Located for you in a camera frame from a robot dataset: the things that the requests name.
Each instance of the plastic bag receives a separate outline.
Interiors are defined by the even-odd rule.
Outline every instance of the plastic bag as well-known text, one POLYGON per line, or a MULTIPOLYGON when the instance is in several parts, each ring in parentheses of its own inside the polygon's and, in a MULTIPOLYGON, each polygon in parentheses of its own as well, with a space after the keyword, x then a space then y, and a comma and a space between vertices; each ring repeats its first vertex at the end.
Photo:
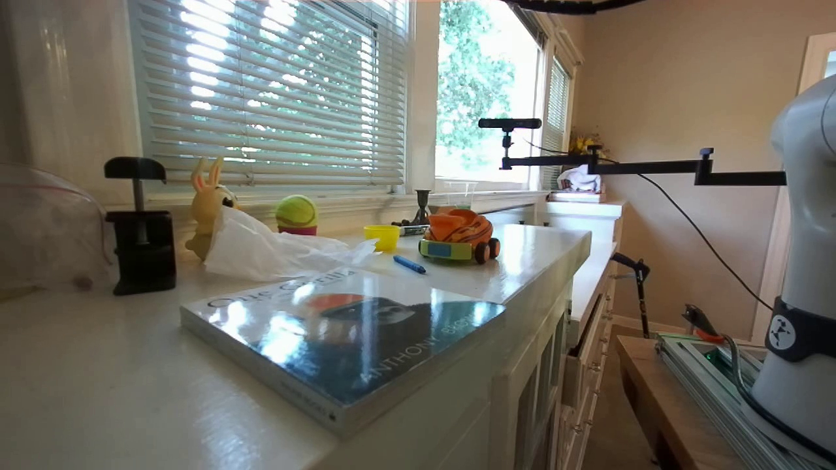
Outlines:
POLYGON ((0 231, 0 295, 109 282, 98 205, 54 174, 0 165, 0 231))
POLYGON ((349 245, 335 237, 272 231, 251 213, 222 205, 203 267, 210 273, 272 282, 319 277, 361 264, 370 252, 370 241, 349 245))

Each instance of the cable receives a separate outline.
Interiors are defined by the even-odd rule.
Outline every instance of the cable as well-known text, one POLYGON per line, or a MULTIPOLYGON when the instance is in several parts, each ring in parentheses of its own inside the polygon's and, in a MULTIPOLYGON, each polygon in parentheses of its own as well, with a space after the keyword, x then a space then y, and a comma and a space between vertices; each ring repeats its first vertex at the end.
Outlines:
POLYGON ((647 178, 644 173, 636 173, 636 178, 643 178, 644 183, 649 183, 681 216, 683 222, 699 234, 699 241, 707 245, 707 250, 713 252, 713 259, 737 280, 737 284, 751 295, 763 307, 773 311, 773 306, 767 306, 734 269, 730 264, 713 247, 713 243, 707 241, 707 234, 699 230, 699 224, 670 199, 669 190, 662 190, 652 178, 647 178))
POLYGON ((737 388, 737 393, 741 397, 745 404, 749 404, 751 413, 756 413, 767 425, 773 425, 776 431, 781 431, 783 435, 788 435, 790 440, 797 440, 798 446, 803 446, 807 451, 817 453, 826 461, 836 461, 836 453, 827 451, 826 446, 815 443, 811 438, 807 438, 803 434, 794 431, 788 423, 783 423, 781 418, 776 418, 771 409, 766 409, 747 388, 741 370, 738 370, 738 353, 730 336, 724 336, 724 344, 728 348, 728 369, 730 369, 730 384, 737 388))

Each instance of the outdoor foliage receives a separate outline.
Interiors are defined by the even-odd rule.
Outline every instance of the outdoor foliage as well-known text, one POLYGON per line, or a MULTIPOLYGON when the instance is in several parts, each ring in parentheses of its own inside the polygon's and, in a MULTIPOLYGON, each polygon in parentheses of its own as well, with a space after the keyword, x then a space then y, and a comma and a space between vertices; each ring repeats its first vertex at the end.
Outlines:
POLYGON ((510 111, 512 63, 490 50, 494 20, 483 0, 440 0, 439 143, 463 167, 481 167, 478 117, 510 111))

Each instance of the window blind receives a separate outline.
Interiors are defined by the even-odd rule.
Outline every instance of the window blind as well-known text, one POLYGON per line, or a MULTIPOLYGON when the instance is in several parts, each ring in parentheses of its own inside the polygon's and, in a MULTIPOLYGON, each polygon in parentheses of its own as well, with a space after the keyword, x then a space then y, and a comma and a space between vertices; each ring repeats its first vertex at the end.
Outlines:
POLYGON ((143 153, 187 179, 389 188, 405 179, 408 2, 129 0, 143 153))

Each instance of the yellow object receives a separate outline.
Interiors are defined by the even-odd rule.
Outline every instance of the yellow object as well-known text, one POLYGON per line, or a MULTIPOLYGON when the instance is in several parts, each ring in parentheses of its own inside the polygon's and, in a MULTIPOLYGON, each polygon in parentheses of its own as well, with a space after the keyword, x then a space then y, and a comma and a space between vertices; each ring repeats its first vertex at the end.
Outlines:
POLYGON ((209 245, 210 245, 210 230, 214 230, 214 216, 218 205, 225 204, 225 190, 218 184, 218 173, 225 167, 225 158, 216 157, 214 162, 201 158, 192 173, 190 173, 190 216, 195 220, 192 237, 184 243, 195 255, 207 259, 209 245))
POLYGON ((606 158, 602 147, 601 147, 601 140, 598 140, 596 134, 593 134, 593 135, 576 135, 572 151, 576 151, 576 153, 591 153, 593 147, 596 147, 596 153, 598 153, 601 158, 606 158))
POLYGON ((396 250, 400 226, 393 224, 363 224, 366 241, 375 241, 374 247, 384 252, 396 250))
POLYGON ((288 196, 280 201, 273 220, 280 226, 314 226, 316 224, 316 204, 306 196, 288 196))

